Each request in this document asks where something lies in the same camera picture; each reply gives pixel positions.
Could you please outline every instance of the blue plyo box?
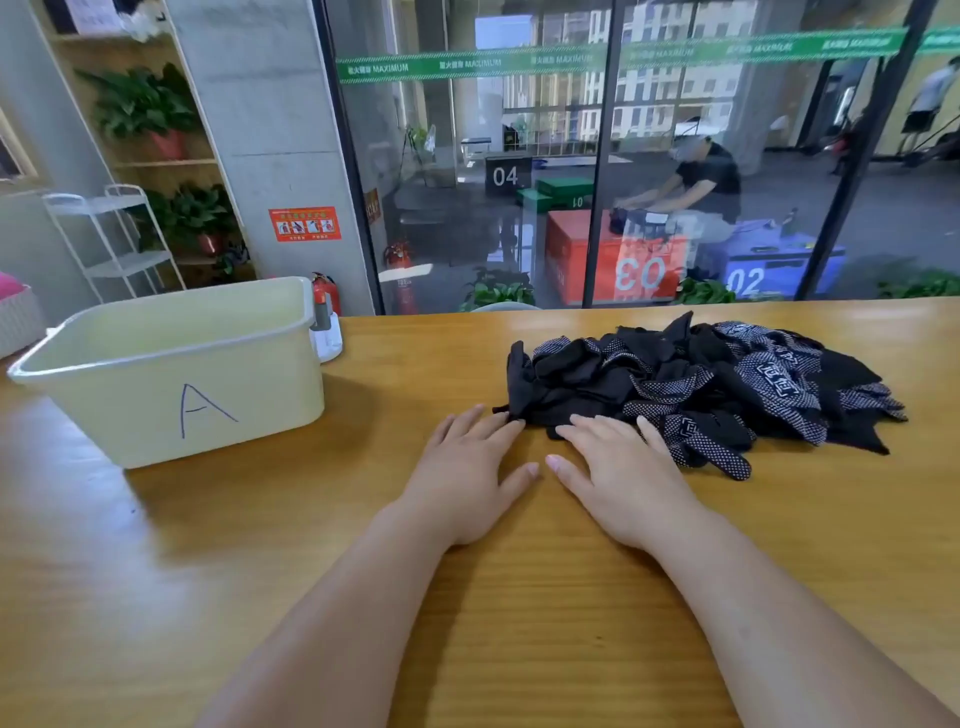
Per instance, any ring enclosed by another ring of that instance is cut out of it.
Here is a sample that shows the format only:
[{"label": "blue plyo box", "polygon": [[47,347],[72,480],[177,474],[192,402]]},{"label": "blue plyo box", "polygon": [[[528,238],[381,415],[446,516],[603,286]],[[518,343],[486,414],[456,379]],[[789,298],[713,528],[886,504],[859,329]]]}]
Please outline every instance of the blue plyo box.
[{"label": "blue plyo box", "polygon": [[[749,300],[754,293],[780,294],[792,299],[816,238],[805,232],[780,237],[780,228],[767,228],[764,220],[737,224],[737,232],[723,243],[709,243],[697,249],[694,263],[697,278],[718,279],[736,294]],[[817,283],[817,293],[826,293],[840,275],[847,252],[833,249]]]}]

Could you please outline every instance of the red plyo box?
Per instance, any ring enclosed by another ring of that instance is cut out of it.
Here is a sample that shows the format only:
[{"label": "red plyo box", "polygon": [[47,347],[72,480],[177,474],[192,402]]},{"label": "red plyo box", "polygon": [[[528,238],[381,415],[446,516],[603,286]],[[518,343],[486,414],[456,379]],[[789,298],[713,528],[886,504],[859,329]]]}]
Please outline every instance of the red plyo box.
[{"label": "red plyo box", "polygon": [[[610,232],[609,210],[604,210],[601,226],[593,302],[673,301],[685,273],[686,238],[624,239]],[[589,232],[588,209],[547,214],[547,271],[566,305],[584,297]]]}]

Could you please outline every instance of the pile of gloves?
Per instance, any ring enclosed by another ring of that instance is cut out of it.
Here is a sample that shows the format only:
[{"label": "pile of gloves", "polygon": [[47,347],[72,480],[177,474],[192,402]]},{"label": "pile of gloves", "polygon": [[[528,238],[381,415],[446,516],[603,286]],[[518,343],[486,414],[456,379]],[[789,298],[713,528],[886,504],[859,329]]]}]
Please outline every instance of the pile of gloves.
[{"label": "pile of gloves", "polygon": [[727,321],[690,325],[689,311],[663,331],[620,327],[597,340],[565,336],[533,358],[517,341],[507,357],[511,419],[557,425],[570,415],[604,415],[657,426],[674,461],[712,463],[750,477],[741,453],[758,436],[889,450],[875,432],[884,417],[906,421],[903,405],[852,356],[793,331]]}]

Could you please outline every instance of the white bin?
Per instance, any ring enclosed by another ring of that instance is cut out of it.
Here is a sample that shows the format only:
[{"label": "white bin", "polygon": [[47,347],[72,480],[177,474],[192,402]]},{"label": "white bin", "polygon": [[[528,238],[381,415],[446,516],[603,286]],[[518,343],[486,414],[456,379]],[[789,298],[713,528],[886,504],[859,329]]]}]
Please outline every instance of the white bin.
[{"label": "white bin", "polygon": [[117,465],[139,468],[299,427],[324,411],[305,278],[106,303],[8,370]]}]

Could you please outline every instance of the window frame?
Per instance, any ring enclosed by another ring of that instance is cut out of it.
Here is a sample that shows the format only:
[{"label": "window frame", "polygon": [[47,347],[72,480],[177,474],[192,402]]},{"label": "window frame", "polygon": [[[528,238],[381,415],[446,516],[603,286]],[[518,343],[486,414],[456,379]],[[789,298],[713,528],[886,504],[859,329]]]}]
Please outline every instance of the window frame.
[{"label": "window frame", "polygon": [[24,128],[11,112],[11,105],[0,95],[0,140],[10,153],[20,174],[13,178],[0,178],[0,197],[21,192],[31,192],[47,186],[47,176],[38,164],[36,150],[24,133]]}]

